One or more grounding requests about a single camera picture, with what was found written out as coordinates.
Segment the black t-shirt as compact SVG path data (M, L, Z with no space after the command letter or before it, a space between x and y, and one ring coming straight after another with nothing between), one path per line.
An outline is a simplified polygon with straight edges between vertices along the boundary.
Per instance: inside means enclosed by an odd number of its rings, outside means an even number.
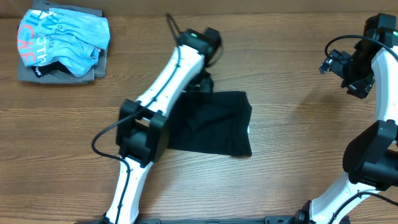
M245 91L186 92L169 114L169 149L252 155L249 122L252 107Z

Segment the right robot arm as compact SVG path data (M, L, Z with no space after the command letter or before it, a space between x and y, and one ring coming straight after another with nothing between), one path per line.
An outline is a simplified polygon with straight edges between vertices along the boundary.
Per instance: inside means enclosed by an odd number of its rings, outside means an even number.
M355 51L325 50L319 70L333 72L349 95L363 99L376 88L374 123L354 138L343 155L343 172L319 197L309 200L286 223L349 223L349 212L369 197L397 202L380 193L397 186L397 25L396 17L368 18Z

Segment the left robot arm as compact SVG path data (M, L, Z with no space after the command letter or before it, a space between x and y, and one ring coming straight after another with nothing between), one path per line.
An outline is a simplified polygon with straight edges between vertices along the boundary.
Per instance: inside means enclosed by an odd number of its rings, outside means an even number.
M120 170L112 204L100 223L134 223L147 175L169 141L169 114L188 84L201 75L221 46L220 33L208 27L187 29L153 84L119 110L116 144Z

